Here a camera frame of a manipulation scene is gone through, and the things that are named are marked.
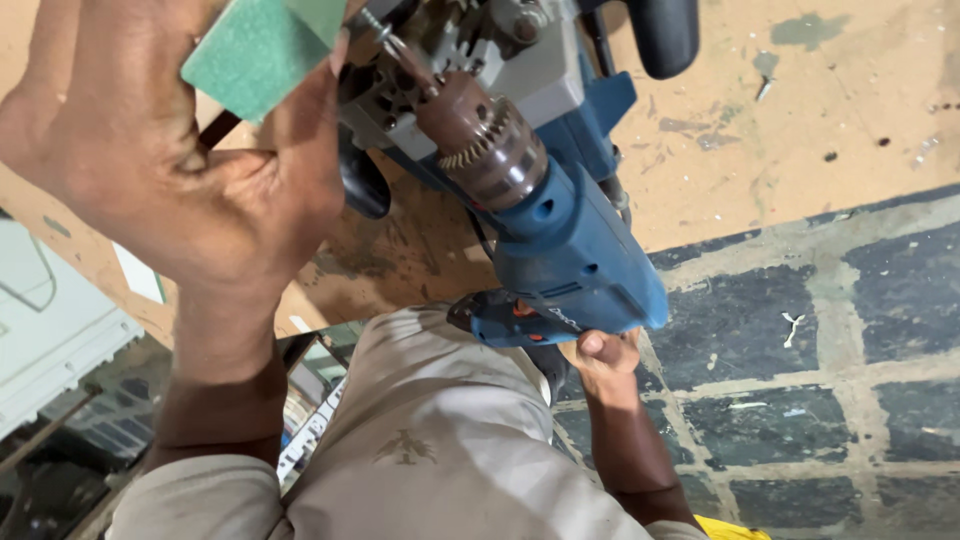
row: green sponge block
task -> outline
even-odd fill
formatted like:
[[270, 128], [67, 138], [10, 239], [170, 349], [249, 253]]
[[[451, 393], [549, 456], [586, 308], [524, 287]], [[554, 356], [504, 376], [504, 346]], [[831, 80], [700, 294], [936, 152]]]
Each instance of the green sponge block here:
[[347, 0], [233, 0], [180, 75], [260, 125], [336, 44]]

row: beige shirt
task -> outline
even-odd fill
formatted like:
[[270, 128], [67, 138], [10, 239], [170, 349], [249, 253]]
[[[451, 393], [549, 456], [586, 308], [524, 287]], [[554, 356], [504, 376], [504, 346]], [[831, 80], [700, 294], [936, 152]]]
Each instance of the beige shirt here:
[[281, 500], [242, 455], [160, 467], [120, 503], [111, 540], [707, 540], [647, 528], [550, 446], [545, 380], [520, 349], [445, 322], [447, 305], [373, 319], [337, 411]]

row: plywood surface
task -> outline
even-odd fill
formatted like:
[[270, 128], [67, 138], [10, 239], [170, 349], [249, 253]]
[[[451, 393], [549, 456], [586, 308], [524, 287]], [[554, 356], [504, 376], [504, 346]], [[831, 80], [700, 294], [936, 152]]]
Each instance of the plywood surface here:
[[[957, 3], [702, 0], [700, 9], [700, 56], [681, 76], [657, 82], [639, 64], [629, 24], [619, 22], [622, 7], [605, 8], [617, 68], [631, 72], [639, 96], [612, 139], [625, 156], [620, 177], [644, 249], [960, 180]], [[33, 1], [0, 7], [2, 92], [22, 72], [35, 11]], [[776, 80], [756, 102], [761, 71]], [[223, 146], [255, 144], [252, 129], [240, 126]], [[829, 153], [836, 159], [826, 161]], [[298, 331], [291, 315], [319, 328], [496, 284], [460, 204], [374, 159], [392, 184], [391, 214], [372, 222], [347, 210], [288, 288], [281, 335]], [[163, 306], [132, 294], [108, 240], [5, 168], [0, 207], [172, 342], [176, 294]]]

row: yellow object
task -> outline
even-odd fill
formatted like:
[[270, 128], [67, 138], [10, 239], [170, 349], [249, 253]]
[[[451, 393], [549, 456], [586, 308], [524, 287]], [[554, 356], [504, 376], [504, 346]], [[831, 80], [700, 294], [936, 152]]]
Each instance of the yellow object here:
[[770, 535], [762, 530], [750, 530], [725, 521], [693, 516], [704, 529], [710, 540], [770, 540]]

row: person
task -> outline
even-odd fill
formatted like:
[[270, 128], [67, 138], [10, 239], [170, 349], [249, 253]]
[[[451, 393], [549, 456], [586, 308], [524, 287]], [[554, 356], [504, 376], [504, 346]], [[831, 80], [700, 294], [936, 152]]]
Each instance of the person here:
[[178, 73], [219, 4], [42, 0], [0, 107], [0, 160], [179, 286], [156, 438], [110, 538], [707, 538], [638, 397], [637, 331], [588, 331], [566, 350], [601, 488], [551, 447], [530, 358], [481, 346], [443, 304], [368, 324], [281, 499], [274, 316], [343, 208], [346, 45], [276, 108], [275, 152], [211, 152]]

